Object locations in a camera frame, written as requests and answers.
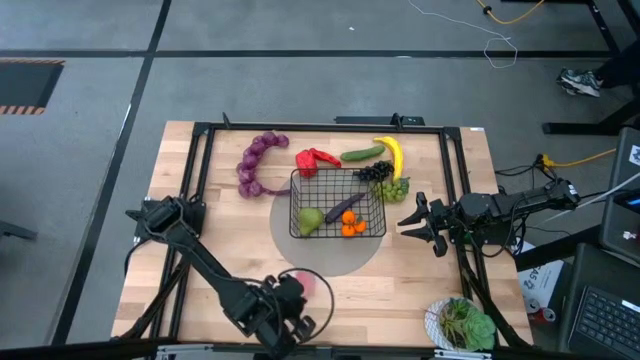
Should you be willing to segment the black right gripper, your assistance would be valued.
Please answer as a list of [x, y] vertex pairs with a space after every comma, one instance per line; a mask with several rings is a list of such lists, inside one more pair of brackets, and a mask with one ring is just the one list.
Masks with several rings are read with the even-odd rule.
[[447, 253], [448, 242], [441, 232], [449, 231], [457, 224], [454, 211], [450, 206], [445, 206], [440, 199], [427, 202], [423, 192], [416, 194], [416, 203], [416, 210], [407, 218], [399, 221], [398, 225], [419, 224], [422, 220], [425, 221], [425, 225], [420, 228], [404, 230], [401, 235], [433, 242], [435, 256], [443, 257]]

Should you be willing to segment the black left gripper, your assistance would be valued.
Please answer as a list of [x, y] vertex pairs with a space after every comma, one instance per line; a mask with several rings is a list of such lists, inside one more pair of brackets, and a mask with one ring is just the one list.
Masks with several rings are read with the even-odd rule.
[[304, 287], [290, 275], [267, 276], [261, 286], [259, 341], [262, 344], [298, 344], [311, 338], [316, 322], [303, 315]]

